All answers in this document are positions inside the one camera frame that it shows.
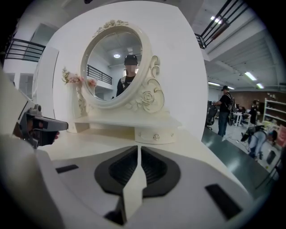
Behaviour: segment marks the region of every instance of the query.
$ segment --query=floor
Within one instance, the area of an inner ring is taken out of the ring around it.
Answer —
[[[214,124],[211,126],[212,131],[215,133],[218,133],[219,131],[219,125],[218,125],[218,120],[216,119]],[[234,125],[229,126],[227,125],[227,131],[225,135],[225,140],[233,143],[236,147],[240,148],[243,152],[248,154],[248,143],[247,142],[241,142],[241,133],[245,133],[247,130],[247,125],[241,126],[241,127],[236,127]],[[270,151],[273,150],[276,154],[276,157],[272,161],[272,163],[269,165],[266,161]],[[277,148],[273,147],[269,142],[265,142],[263,147],[262,147],[262,152],[263,152],[263,158],[262,160],[258,159],[258,163],[268,172],[270,172],[275,164],[277,163],[279,157],[280,157],[280,150]]]
[[[256,162],[247,154],[247,143],[237,142],[237,140],[241,139],[241,132],[246,131],[246,127],[230,127],[228,125],[225,139],[217,134],[217,120],[211,127],[213,128],[212,131],[205,128],[202,143],[239,179],[253,198],[256,199],[260,195],[269,192],[275,182],[274,180],[267,179],[262,185],[260,184],[267,177],[269,171],[273,168],[280,156],[277,153],[274,161],[266,168],[266,165],[268,165],[266,158],[269,154],[269,150],[273,149],[273,147],[268,143],[265,144],[262,149],[264,158]]]

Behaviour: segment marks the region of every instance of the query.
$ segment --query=oval mirror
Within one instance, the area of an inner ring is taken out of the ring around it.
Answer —
[[[98,99],[122,94],[136,77],[142,44],[132,32],[116,31],[101,39],[88,57],[88,90]]]

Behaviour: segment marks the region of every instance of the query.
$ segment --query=white shelf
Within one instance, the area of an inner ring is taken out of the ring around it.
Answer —
[[[111,121],[108,115],[98,115],[98,116],[84,116],[81,118],[74,119],[74,123],[98,123],[125,127],[144,127],[144,128],[177,128],[182,124],[172,117],[153,117],[151,119],[144,119],[138,116],[137,119],[130,119],[128,117],[122,117],[116,121]]]
[[[271,103],[276,103],[276,104],[280,104],[280,105],[286,105],[286,103],[277,102],[277,101],[272,101],[272,100],[266,100],[265,102],[271,102]]]
[[[286,122],[286,120],[281,119],[281,118],[279,118],[279,117],[275,117],[275,116],[273,116],[273,115],[269,115],[269,114],[264,114],[264,115],[265,115],[265,116],[268,116],[268,117],[271,117],[271,118],[274,118],[274,119],[281,120],[281,121],[283,121],[283,122]]]
[[[274,109],[274,108],[270,108],[270,107],[267,107],[266,109],[275,110],[275,111],[282,112],[282,113],[286,114],[286,111],[282,111],[282,110],[278,110],[278,109]]]

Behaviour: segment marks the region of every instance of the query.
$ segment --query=white curved wall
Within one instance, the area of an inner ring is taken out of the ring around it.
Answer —
[[[159,81],[165,105],[171,115],[200,140],[208,96],[202,53],[179,8],[156,2],[105,5],[81,14],[54,34],[47,46],[59,50],[53,88],[55,118],[67,116],[67,91],[61,80],[63,67],[79,73],[82,54],[93,34],[111,19],[133,23],[148,35],[153,54],[161,60]]]

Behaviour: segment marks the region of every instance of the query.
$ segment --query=flower decoration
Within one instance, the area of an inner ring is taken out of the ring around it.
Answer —
[[[84,78],[82,76],[78,76],[77,74],[71,73],[67,70],[66,67],[63,68],[63,78],[62,81],[67,83],[76,83],[80,84],[84,81]]]
[[[133,111],[144,110],[148,113],[160,111],[164,106],[164,94],[161,86],[156,79],[160,72],[160,60],[157,56],[153,56],[150,64],[150,72],[146,80],[142,83],[135,99],[132,99],[125,105],[127,109]]]
[[[128,25],[128,22],[122,21],[122,20],[117,20],[117,21],[110,20],[109,22],[105,23],[102,27],[99,27],[96,33],[93,35],[93,37],[101,33],[103,30],[108,29],[110,27],[117,26],[117,25]]]
[[[91,88],[95,88],[97,86],[97,82],[94,79],[88,79],[87,82]]]

